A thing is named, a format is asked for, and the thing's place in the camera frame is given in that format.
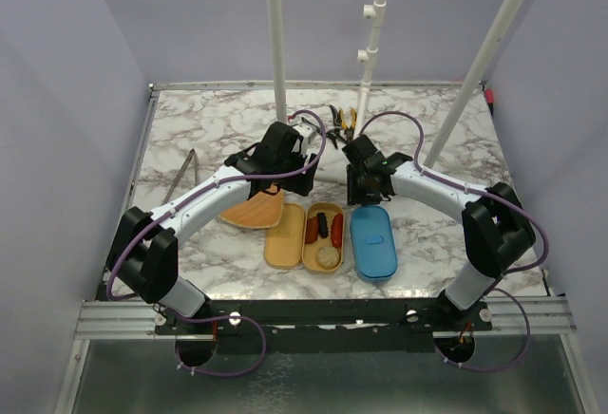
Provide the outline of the blue lunch box base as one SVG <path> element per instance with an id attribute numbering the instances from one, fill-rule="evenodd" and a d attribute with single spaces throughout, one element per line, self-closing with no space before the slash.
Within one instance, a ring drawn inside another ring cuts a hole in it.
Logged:
<path id="1" fill-rule="evenodd" d="M 385 282 L 390 280 L 395 275 L 395 273 L 381 273 L 379 276 L 370 276 L 360 271 L 357 271 L 356 273 L 361 280 L 369 283 Z"/>

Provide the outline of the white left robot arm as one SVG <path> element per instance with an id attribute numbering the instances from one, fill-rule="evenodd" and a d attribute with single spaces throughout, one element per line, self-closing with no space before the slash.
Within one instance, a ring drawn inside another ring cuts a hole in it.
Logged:
<path id="1" fill-rule="evenodd" d="M 180 276 L 181 245 L 221 213 L 273 185 L 307 196 L 319 160 L 309 147 L 319 133 L 304 122 L 273 122 L 261 141 L 230 155 L 209 179 L 181 197 L 149 212 L 126 210 L 105 262 L 107 298 L 119 300 L 113 285 L 120 280 L 144 302 L 174 311 L 185 330 L 204 330 L 209 298 Z"/>

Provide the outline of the beige lunch box lid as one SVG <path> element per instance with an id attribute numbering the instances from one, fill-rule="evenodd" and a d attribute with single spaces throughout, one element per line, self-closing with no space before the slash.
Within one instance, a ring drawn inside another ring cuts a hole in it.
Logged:
<path id="1" fill-rule="evenodd" d="M 286 203 L 278 224 L 267 230 L 264 258 L 268 265 L 280 270 L 294 269 L 301 262 L 304 240 L 305 210 Z"/>

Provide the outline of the black sea cucumber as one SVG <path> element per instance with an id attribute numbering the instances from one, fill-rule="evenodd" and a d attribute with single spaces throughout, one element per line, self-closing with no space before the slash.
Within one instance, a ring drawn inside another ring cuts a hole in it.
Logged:
<path id="1" fill-rule="evenodd" d="M 330 231 L 326 214 L 318 213 L 316 217 L 318 221 L 318 235 L 321 238 L 327 238 L 329 236 Z"/>

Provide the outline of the red sausage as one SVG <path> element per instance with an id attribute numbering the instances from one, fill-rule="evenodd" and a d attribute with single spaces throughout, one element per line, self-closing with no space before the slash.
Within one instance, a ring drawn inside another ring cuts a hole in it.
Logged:
<path id="1" fill-rule="evenodd" d="M 331 242 L 336 249 L 342 247 L 344 215 L 336 214 L 332 220 Z"/>

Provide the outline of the blue lunch box lid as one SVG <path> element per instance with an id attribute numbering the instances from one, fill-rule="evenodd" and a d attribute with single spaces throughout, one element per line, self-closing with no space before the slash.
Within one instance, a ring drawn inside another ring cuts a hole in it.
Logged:
<path id="1" fill-rule="evenodd" d="M 354 266 L 370 276 L 396 273 L 398 257 L 388 212 L 379 206 L 355 209 L 350 223 Z"/>

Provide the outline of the woven bamboo basket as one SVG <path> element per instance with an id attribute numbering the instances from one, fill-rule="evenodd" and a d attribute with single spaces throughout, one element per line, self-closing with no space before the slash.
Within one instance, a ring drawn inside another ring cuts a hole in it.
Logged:
<path id="1" fill-rule="evenodd" d="M 272 185 L 269 189 L 224 211 L 219 215 L 219 219 L 239 228 L 269 229 L 279 223 L 283 206 L 284 192 L 277 185 Z"/>

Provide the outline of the beige lunch box base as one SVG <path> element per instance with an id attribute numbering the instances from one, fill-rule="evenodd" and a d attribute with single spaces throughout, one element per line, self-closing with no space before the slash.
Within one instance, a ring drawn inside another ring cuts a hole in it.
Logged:
<path id="1" fill-rule="evenodd" d="M 327 220 L 328 220 L 328 225 L 329 225 L 329 236 L 327 238 L 321 238 L 320 236 L 318 236 L 318 239 L 315 243 L 313 244 L 306 244 L 305 243 L 305 233 L 306 233 L 306 223 L 307 220 L 313 216 L 316 216 L 318 213 L 325 213 L 327 216 Z M 306 212 L 306 217 L 305 217 L 305 227 L 304 227 L 304 242 L 303 242 L 303 246 L 302 246 L 302 254 L 301 254 L 301 262 L 303 263 L 304 267 L 311 273 L 319 273 L 319 274 L 330 274 L 330 273 L 335 273 L 342 265 L 343 263 L 343 258 L 344 258 L 344 226 L 343 226 L 343 240 L 342 240 L 342 247 L 340 249 L 337 249 L 340 252 L 340 262 L 339 264 L 330 269 L 330 270 L 324 270 L 322 269 L 316 261 L 316 254 L 318 252 L 318 250 L 321 247 L 324 246 L 332 246 L 332 242 L 331 242 L 331 228 L 332 228 L 332 222 L 333 222 L 333 217 L 336 214 L 343 214 L 344 215 L 344 224 L 345 224 L 345 214 L 343 209 L 338 206 L 337 204 L 334 203 L 329 203 L 329 202 L 317 202 L 314 203 L 313 205 L 311 205 L 308 209 L 308 211 Z"/>

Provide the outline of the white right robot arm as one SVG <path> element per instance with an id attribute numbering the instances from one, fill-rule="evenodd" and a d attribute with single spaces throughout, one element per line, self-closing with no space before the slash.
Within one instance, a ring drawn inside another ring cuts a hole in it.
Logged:
<path id="1" fill-rule="evenodd" d="M 385 156 L 366 135 L 342 148 L 348 160 L 347 202 L 377 205 L 409 198 L 462 225 L 467 262 L 439 295 L 438 322 L 458 329 L 477 303 L 536 242 L 529 217 L 503 182 L 468 185 L 422 166 L 411 156 Z"/>

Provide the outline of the brown sausage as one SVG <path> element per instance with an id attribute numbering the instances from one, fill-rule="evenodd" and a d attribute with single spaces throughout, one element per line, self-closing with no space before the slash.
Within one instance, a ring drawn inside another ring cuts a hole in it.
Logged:
<path id="1" fill-rule="evenodd" d="M 318 239 L 319 232 L 319 222 L 316 216 L 313 216 L 307 220 L 306 223 L 306 233 L 305 233 L 305 243 L 313 244 Z"/>

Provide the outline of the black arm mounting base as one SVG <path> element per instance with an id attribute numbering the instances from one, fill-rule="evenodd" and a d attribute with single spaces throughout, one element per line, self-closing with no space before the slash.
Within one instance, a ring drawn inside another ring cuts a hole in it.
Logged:
<path id="1" fill-rule="evenodd" d="M 173 338 L 187 362 L 214 354 L 432 352 L 436 337 L 492 328 L 485 302 L 459 312 L 443 298 L 210 300 L 194 317 L 159 310 L 157 335 Z"/>

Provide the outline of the white steamed bun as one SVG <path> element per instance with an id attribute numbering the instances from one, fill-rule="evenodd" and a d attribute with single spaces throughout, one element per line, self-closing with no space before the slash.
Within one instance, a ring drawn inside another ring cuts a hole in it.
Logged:
<path id="1" fill-rule="evenodd" d="M 336 267 L 340 262 L 340 252 L 334 246 L 321 247 L 316 254 L 317 264 L 324 270 Z"/>

